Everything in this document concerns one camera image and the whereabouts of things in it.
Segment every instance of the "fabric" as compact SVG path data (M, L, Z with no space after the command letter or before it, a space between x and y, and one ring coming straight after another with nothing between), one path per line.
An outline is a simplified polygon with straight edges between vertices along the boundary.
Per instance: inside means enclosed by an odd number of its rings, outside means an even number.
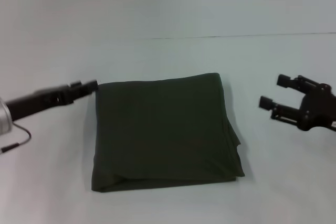
M219 183L244 176L220 75L99 85L92 190Z

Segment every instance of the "black wire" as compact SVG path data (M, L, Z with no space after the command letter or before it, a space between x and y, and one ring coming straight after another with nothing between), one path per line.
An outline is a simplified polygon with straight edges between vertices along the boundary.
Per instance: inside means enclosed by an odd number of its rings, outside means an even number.
M19 129L21 129L21 130L27 132L27 134L28 134L28 138L27 138L26 140L24 140L23 142L19 143L20 146L21 146L21 145L24 145L24 144L26 144L26 143L28 143L28 142L32 139L32 134L31 134L31 132L30 132L29 130L27 130L26 128L23 128L23 127L20 126L20 125L17 125L16 123L13 123L13 125L14 125L15 127L19 128Z

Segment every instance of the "white wall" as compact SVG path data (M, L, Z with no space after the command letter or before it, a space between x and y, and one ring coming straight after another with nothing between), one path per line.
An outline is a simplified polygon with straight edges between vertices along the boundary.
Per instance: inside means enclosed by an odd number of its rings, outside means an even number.
M335 17L334 0L0 0L3 99L76 80L218 72L247 175L91 192L92 96L19 121L33 140L0 156L0 222L334 223L335 133L301 132L257 105L266 95L299 106L302 94L275 85L279 73L336 87L336 35L275 35L333 32ZM195 38L208 36L223 37ZM15 130L0 143L22 137Z

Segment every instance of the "white table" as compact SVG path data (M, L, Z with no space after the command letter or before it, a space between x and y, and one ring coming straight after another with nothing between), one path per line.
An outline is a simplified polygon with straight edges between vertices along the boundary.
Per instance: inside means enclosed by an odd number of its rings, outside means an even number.
M218 72L246 173L234 183L94 193L92 96L18 122L33 140L0 156L1 223L334 223L336 134L272 121L258 100L299 106L302 94L276 86L279 73L336 87L336 35L244 36L336 31L334 0L0 3L4 100L76 80ZM14 130L0 142L23 137Z

